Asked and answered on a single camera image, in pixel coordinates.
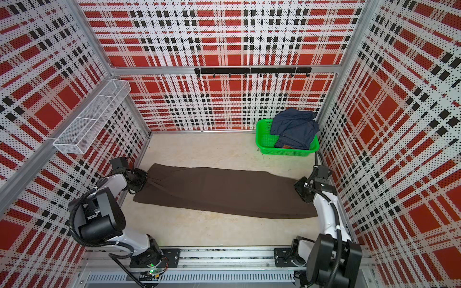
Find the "brown trousers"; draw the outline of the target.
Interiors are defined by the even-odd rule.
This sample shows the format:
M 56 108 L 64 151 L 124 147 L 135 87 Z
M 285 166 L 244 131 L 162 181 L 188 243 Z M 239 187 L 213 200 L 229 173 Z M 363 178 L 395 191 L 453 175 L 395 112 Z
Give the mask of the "brown trousers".
M 247 217 L 317 217 L 314 205 L 301 200 L 294 184 L 291 178 L 262 171 L 154 164 L 147 173 L 146 184 L 133 200 Z

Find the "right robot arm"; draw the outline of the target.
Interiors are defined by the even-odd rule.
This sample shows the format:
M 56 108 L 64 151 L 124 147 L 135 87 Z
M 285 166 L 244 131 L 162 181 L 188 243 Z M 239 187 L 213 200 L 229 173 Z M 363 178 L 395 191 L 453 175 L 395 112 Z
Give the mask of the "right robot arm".
M 332 170 L 323 155 L 315 152 L 312 173 L 294 184 L 295 191 L 317 212 L 321 231 L 316 240 L 298 236 L 292 243 L 292 262 L 306 265 L 306 286 L 353 288 L 363 256 L 359 244 L 346 230 L 340 215 L 340 199 L 330 184 Z

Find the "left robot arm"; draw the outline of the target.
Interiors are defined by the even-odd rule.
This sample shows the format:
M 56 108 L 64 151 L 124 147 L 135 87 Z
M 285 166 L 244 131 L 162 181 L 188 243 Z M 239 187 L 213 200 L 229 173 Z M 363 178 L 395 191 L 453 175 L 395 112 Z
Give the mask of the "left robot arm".
M 85 247 L 120 248 L 126 252 L 124 255 L 112 254 L 110 257 L 113 260 L 130 259 L 131 268 L 168 268 L 169 259 L 156 240 L 127 227 L 116 200 L 120 193 L 141 191 L 146 183 L 146 171 L 131 168 L 125 157 L 114 158 L 110 164 L 109 176 L 100 178 L 92 189 L 68 204 L 72 237 Z

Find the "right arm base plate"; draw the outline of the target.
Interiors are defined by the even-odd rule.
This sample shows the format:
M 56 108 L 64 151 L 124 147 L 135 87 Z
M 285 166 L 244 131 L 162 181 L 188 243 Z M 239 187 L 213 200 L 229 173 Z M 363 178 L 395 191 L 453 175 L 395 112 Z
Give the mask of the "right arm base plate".
M 278 268 L 305 267 L 306 261 L 292 248 L 275 248 L 274 261 Z

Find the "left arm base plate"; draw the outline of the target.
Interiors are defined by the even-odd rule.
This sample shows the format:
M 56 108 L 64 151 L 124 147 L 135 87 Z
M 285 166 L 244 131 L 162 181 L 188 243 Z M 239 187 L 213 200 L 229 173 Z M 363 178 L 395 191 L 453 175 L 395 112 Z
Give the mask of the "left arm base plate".
M 163 248 L 159 251 L 147 249 L 145 252 L 132 256 L 130 268 L 176 268 L 181 250 L 178 248 Z

